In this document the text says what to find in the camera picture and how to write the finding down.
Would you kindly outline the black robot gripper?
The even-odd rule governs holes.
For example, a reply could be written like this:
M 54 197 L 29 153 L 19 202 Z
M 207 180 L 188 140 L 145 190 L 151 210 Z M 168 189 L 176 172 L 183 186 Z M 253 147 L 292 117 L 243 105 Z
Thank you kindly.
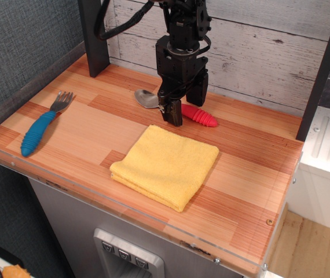
M 170 36 L 165 35 L 156 42 L 157 73 L 162 84 L 157 93 L 163 120 L 182 126 L 181 98 L 202 107 L 207 95 L 208 58 L 202 54 L 208 46 L 200 48 L 195 42 L 190 49 L 177 49 L 171 45 Z

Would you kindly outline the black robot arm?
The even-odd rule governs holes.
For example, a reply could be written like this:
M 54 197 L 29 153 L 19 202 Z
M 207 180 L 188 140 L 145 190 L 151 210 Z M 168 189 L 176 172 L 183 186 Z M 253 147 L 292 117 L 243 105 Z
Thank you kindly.
M 163 1 L 168 34 L 156 42 L 157 93 L 163 120 L 182 125 L 181 99 L 201 107 L 208 87 L 207 57 L 211 17 L 205 1 Z

